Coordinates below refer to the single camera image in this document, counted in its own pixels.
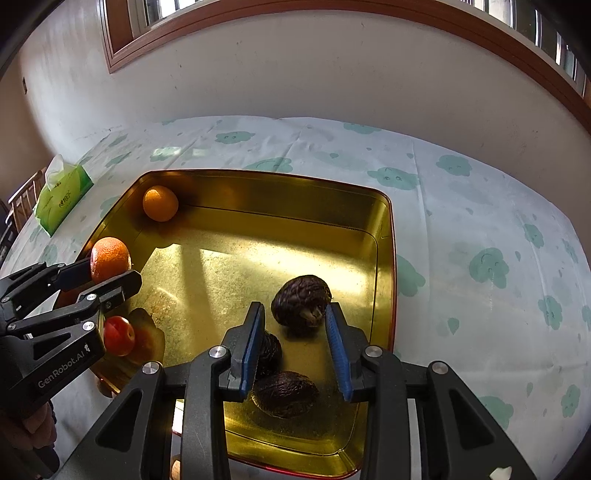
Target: table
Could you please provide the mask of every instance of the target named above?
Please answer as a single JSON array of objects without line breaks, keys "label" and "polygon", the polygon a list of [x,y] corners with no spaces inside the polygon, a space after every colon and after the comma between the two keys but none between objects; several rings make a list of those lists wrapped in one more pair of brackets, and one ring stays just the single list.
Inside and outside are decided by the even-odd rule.
[{"label": "table", "polygon": [[[587,430],[589,266],[570,221],[503,172],[378,128],[245,116],[114,132],[80,164],[95,185],[52,238],[29,219],[1,276],[36,261],[74,261],[120,195],[151,170],[248,168],[373,187],[394,207],[395,353],[448,362],[542,480],[555,477]],[[62,460],[107,403],[90,372],[56,397]],[[416,474],[416,456],[413,465]],[[277,477],[235,462],[232,469],[234,478]]]}]

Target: silver bolt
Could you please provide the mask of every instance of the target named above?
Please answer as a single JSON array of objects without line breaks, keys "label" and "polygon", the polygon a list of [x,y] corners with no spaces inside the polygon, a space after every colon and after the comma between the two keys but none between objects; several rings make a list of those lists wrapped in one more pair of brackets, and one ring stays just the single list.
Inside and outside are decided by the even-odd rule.
[{"label": "silver bolt", "polygon": [[211,358],[221,358],[226,355],[228,349],[223,345],[214,346],[209,349],[209,356]]},{"label": "silver bolt", "polygon": [[436,374],[439,375],[445,375],[447,372],[449,372],[449,367],[443,362],[435,362],[431,368]]},{"label": "silver bolt", "polygon": [[377,345],[370,345],[365,349],[365,355],[370,356],[371,358],[377,358],[382,356],[382,349]]},{"label": "silver bolt", "polygon": [[144,372],[146,375],[152,375],[155,374],[159,368],[160,365],[158,362],[148,362],[142,367],[142,372]]}]

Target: white wall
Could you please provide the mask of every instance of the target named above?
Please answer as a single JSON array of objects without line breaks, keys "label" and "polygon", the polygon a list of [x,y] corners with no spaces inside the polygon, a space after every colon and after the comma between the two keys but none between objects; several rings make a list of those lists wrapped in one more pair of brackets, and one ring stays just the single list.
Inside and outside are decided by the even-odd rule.
[{"label": "white wall", "polygon": [[13,62],[0,81],[0,199],[7,201],[51,158],[25,100],[20,69]]},{"label": "white wall", "polygon": [[66,0],[19,55],[50,148],[200,115],[315,116],[413,135],[500,168],[558,206],[591,252],[591,137],[549,93],[448,33],[352,12],[294,12],[183,37],[109,75],[96,0]]}]

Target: tangerine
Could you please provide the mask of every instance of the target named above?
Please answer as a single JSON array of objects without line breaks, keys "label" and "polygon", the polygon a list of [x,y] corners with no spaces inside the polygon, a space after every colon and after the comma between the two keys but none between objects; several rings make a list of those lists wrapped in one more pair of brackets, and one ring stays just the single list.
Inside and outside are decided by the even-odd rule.
[{"label": "tangerine", "polygon": [[101,238],[90,252],[90,277],[95,284],[131,270],[131,257],[118,238]]},{"label": "tangerine", "polygon": [[157,222],[168,222],[178,210],[177,196],[162,185],[150,187],[144,193],[142,204],[146,215]]}]

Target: metal tray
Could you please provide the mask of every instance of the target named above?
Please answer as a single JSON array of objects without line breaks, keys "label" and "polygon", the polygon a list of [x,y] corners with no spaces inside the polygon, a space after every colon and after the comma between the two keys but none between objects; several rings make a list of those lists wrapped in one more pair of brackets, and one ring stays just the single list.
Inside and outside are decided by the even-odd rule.
[{"label": "metal tray", "polygon": [[[147,188],[165,185],[179,199],[167,223],[143,212]],[[283,369],[308,375],[320,397],[306,415],[281,420],[252,400],[226,403],[228,454],[268,469],[342,478],[360,466],[366,408],[338,392],[326,333],[291,338],[270,304],[289,279],[315,274],[329,285],[350,325],[371,343],[392,348],[395,249],[392,209],[377,190],[333,181],[235,170],[155,171],[140,177],[96,228],[80,257],[100,238],[128,246],[141,272],[140,292],[109,312],[134,326],[128,357],[106,355],[93,372],[116,393],[137,368],[192,360],[263,302],[266,328],[281,341]],[[182,402],[174,430],[180,433]]]}]

